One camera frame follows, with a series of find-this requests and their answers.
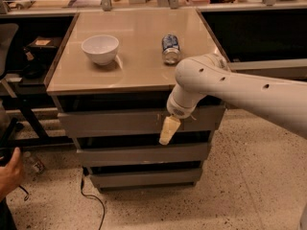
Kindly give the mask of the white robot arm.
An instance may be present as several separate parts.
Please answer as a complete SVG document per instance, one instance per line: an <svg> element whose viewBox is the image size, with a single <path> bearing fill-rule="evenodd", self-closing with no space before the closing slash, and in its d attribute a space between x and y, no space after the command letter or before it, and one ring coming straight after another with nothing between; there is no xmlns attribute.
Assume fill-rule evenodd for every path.
<svg viewBox="0 0 307 230"><path fill-rule="evenodd" d="M228 104L201 186L208 203L188 228L297 230L306 224L307 85L229 71L216 54L175 69L168 108L196 122L205 97Z"/></svg>

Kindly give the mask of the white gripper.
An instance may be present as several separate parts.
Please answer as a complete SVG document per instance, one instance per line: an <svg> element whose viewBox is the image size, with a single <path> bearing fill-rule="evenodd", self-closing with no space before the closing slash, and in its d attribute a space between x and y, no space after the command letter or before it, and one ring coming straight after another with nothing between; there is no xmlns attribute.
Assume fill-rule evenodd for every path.
<svg viewBox="0 0 307 230"><path fill-rule="evenodd" d="M159 143L163 146L168 145L177 132L180 126L180 119L186 119L192 113L191 108L182 107L177 104L173 95L169 96L166 107L172 116L166 117L162 126Z"/></svg>

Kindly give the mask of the person's hand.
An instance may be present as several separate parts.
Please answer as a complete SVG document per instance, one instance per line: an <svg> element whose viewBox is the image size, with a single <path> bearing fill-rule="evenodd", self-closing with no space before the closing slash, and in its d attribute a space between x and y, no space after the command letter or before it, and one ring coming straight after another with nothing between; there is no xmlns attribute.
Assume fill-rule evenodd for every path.
<svg viewBox="0 0 307 230"><path fill-rule="evenodd" d="M0 201L15 190L24 178L24 167L20 148L15 148L12 158L0 168Z"/></svg>

